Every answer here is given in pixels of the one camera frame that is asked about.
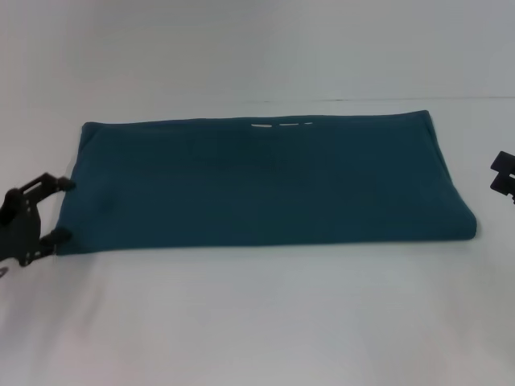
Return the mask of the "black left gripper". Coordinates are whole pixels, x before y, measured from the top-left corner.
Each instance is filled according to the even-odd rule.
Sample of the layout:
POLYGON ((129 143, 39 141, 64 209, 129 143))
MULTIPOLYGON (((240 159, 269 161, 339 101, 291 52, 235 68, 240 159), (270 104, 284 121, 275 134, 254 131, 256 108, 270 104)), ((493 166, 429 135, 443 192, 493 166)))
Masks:
POLYGON ((72 180, 44 173, 22 188, 9 190, 1 206, 1 261, 15 259, 20 266, 28 266, 43 256, 42 248, 57 249, 70 241, 72 233, 66 228, 56 228, 40 239, 37 203, 74 188, 72 180))

